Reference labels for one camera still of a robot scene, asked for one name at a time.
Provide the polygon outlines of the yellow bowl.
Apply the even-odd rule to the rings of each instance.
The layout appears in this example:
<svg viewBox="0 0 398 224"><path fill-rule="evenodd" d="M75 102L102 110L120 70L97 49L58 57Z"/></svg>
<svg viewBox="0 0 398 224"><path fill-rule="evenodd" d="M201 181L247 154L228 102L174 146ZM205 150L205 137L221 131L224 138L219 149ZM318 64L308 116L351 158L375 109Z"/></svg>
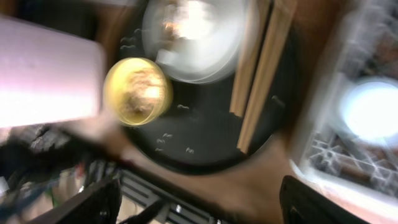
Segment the yellow bowl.
<svg viewBox="0 0 398 224"><path fill-rule="evenodd" d="M170 108L172 100L170 80L158 65L146 58L118 61L104 81L104 105L125 126L152 122Z"/></svg>

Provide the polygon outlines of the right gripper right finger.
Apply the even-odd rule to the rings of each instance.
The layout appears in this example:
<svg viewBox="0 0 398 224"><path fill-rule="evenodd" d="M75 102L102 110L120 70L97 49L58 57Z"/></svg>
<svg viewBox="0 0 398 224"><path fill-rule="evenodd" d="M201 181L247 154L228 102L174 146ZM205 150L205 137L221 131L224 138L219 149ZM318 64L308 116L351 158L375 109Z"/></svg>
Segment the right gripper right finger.
<svg viewBox="0 0 398 224"><path fill-rule="evenodd" d="M367 224L291 175L279 192L284 224Z"/></svg>

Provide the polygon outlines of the food scraps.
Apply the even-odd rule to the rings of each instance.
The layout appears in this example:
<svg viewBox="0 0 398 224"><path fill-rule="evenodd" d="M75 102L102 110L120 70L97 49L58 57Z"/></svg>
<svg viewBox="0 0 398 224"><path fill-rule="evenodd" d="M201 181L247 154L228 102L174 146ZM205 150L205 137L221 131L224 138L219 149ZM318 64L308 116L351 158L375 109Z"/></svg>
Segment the food scraps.
<svg viewBox="0 0 398 224"><path fill-rule="evenodd" d="M164 77L154 69L132 72L121 92L119 113L131 125L144 124L160 113L166 92Z"/></svg>

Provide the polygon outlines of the grey plate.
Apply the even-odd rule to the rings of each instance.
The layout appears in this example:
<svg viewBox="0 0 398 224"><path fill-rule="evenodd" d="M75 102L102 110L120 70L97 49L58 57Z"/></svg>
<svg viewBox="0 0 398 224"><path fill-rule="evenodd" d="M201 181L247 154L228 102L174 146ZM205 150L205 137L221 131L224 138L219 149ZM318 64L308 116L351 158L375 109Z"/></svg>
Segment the grey plate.
<svg viewBox="0 0 398 224"><path fill-rule="evenodd" d="M145 55L180 82L222 80L238 64L248 8L243 0L149 1L142 22Z"/></svg>

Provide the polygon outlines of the wooden chopstick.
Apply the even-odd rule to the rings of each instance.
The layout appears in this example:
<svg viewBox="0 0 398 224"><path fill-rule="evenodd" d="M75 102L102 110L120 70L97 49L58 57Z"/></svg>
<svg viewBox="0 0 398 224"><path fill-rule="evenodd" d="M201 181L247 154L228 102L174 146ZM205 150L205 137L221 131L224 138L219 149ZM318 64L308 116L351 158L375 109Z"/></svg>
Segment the wooden chopstick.
<svg viewBox="0 0 398 224"><path fill-rule="evenodd" d="M233 91L229 111L243 117L256 69L259 50L264 40L270 0L251 0L247 10L244 37L239 51L238 66L234 77Z"/></svg>
<svg viewBox="0 0 398 224"><path fill-rule="evenodd" d="M248 153L257 122L269 95L297 4L295 0L271 1L263 34L264 40L259 50L237 143L237 148L245 154Z"/></svg>

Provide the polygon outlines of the pink cup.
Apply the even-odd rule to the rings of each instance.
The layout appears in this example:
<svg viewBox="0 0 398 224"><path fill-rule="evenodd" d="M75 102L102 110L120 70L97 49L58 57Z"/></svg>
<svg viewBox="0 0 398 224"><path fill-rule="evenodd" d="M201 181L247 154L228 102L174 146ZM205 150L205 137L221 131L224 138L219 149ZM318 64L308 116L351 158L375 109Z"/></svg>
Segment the pink cup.
<svg viewBox="0 0 398 224"><path fill-rule="evenodd" d="M1 127L96 116L105 66L97 42L1 16Z"/></svg>

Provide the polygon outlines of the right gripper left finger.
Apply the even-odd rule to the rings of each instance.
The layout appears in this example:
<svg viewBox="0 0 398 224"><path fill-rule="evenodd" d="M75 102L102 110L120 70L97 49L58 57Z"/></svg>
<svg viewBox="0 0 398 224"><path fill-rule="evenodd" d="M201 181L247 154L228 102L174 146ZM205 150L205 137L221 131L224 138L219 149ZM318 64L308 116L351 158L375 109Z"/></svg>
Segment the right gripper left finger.
<svg viewBox="0 0 398 224"><path fill-rule="evenodd" d="M122 201L118 179L105 178L30 224L116 223Z"/></svg>

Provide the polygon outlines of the blue cup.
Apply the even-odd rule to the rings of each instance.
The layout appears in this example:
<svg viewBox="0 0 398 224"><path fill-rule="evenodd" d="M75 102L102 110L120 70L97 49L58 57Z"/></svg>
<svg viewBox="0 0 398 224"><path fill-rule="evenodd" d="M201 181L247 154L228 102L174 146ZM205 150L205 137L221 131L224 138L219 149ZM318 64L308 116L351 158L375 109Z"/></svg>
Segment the blue cup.
<svg viewBox="0 0 398 224"><path fill-rule="evenodd" d="M397 80L346 82L333 102L330 126L346 138L375 146L397 146Z"/></svg>

